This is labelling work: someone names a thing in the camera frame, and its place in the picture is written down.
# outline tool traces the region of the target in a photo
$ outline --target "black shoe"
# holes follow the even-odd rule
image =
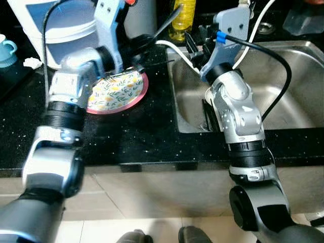
[[[117,243],[153,243],[151,236],[144,234],[140,229],[124,234]]]
[[[179,243],[212,243],[212,241],[201,229],[187,226],[179,230]]]

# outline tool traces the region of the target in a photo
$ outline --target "blue connector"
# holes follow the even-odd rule
[[[227,34],[221,32],[221,31],[217,31],[216,36],[217,36],[217,38],[216,38],[217,42],[225,44]]]
[[[226,39],[224,39],[224,38],[222,38],[222,37],[217,37],[217,38],[216,38],[216,41],[219,42],[219,43],[223,43],[223,44],[225,44]]]

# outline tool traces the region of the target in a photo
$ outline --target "black cable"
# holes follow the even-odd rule
[[[46,52],[46,38],[45,38],[46,25],[47,25],[47,21],[50,17],[50,14],[54,11],[54,9],[66,1],[69,1],[69,0],[59,0],[59,1],[55,2],[50,7],[50,9],[47,11],[47,13],[45,14],[44,19],[43,19],[42,44],[43,44],[43,57],[44,57],[45,108],[47,108],[48,103],[49,103],[49,76],[48,76],[48,70],[47,70],[47,52]]]
[[[226,35],[225,38],[228,39],[229,41],[232,41],[232,42],[235,42],[235,43],[238,43],[238,44],[241,44],[241,45],[256,49],[256,50],[258,50],[260,52],[263,52],[265,54],[268,54],[269,56],[273,57],[278,62],[280,62],[284,66],[284,68],[286,69],[286,72],[287,72],[286,82],[283,85],[283,88],[282,88],[281,92],[279,93],[279,95],[277,96],[277,98],[275,98],[275,100],[272,102],[272,104],[268,107],[268,109],[262,115],[262,120],[265,120],[265,118],[267,117],[269,112],[274,108],[274,106],[278,103],[278,101],[281,99],[281,97],[287,91],[287,89],[289,87],[289,84],[290,84],[290,82],[292,80],[292,70],[290,69],[290,66],[289,66],[288,62],[283,57],[281,57],[279,54],[277,54],[276,52],[274,52],[274,51],[272,51],[272,50],[270,50],[268,48],[262,47],[262,46],[257,45],[257,44],[249,43],[249,42],[246,42],[246,41],[241,40],[241,39],[237,39],[237,38],[229,36],[229,35]]]

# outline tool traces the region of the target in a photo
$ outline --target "white container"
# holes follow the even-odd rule
[[[43,61],[42,38],[29,37],[29,40],[37,51],[40,59]],[[59,69],[61,68],[61,65],[59,64],[64,56],[87,47],[96,48],[98,47],[98,42],[97,33],[94,31],[87,36],[69,42],[47,43],[46,51],[48,66],[54,69]]]
[[[8,0],[12,10],[43,60],[43,18],[55,0]],[[60,68],[62,58],[86,47],[97,47],[95,8],[90,0],[70,0],[50,15],[46,27],[48,66]]]

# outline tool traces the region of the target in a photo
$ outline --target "tiled floor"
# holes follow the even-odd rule
[[[309,224],[303,214],[293,215],[297,223]],[[181,226],[201,228],[213,243],[255,243],[250,232],[238,228],[233,217],[161,218],[94,221],[63,221],[55,243],[115,243],[126,232],[142,229],[154,243],[178,243]]]

